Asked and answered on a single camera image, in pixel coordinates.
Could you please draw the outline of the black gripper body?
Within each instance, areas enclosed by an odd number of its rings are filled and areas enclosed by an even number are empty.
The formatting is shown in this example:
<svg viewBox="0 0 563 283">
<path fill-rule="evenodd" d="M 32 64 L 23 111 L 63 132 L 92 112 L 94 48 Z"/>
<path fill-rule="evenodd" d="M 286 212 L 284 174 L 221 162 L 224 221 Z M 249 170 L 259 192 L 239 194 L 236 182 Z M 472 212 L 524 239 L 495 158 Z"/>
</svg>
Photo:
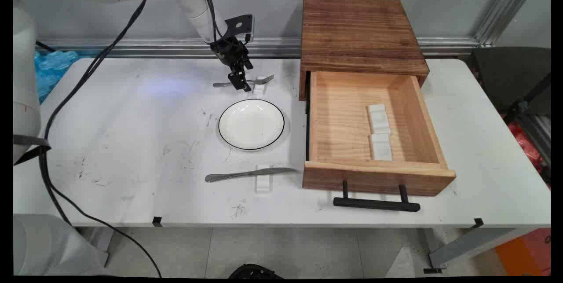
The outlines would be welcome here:
<svg viewBox="0 0 563 283">
<path fill-rule="evenodd" d="M 228 66 L 229 69 L 231 64 L 238 62 L 242 56 L 248 56 L 249 54 L 246 45 L 236 37 L 217 40 L 217 42 L 210 44 L 210 49 L 215 53 L 220 62 Z"/>
</svg>

